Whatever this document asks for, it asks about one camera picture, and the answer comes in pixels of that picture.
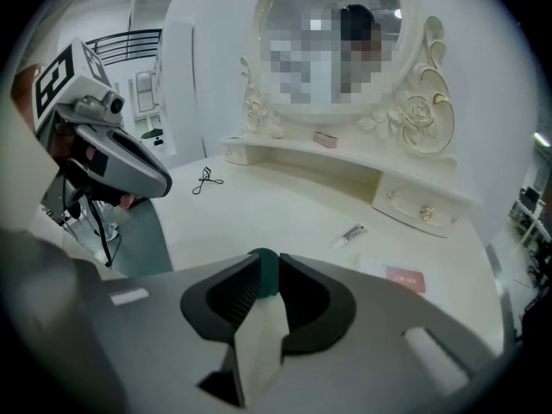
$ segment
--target vanity table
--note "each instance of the vanity table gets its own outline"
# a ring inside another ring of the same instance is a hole
[[[153,201],[173,268],[259,247],[354,270],[378,258],[424,271],[434,304],[501,353],[499,295],[467,218],[482,204],[456,170],[445,41],[417,0],[257,0],[241,131],[224,155],[171,171]],[[205,166],[224,183],[193,195]],[[357,223],[367,235],[334,248]]]

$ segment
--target card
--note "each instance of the card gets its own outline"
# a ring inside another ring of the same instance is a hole
[[[425,294],[425,279],[422,272],[390,265],[386,265],[384,270],[386,279],[410,288],[413,292]]]

